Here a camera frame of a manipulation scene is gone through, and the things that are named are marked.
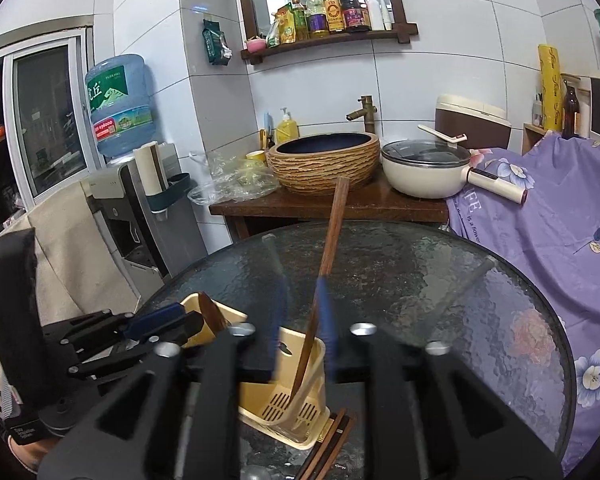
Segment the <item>person's left hand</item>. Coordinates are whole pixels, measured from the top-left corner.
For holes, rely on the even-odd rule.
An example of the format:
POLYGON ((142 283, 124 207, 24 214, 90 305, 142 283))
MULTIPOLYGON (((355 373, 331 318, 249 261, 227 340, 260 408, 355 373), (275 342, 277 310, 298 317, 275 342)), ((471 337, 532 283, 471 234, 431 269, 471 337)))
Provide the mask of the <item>person's left hand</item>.
POLYGON ((9 438, 8 446, 12 455, 27 471, 36 474, 43 458, 56 446, 57 438, 48 438, 29 444, 18 444, 13 438, 9 438))

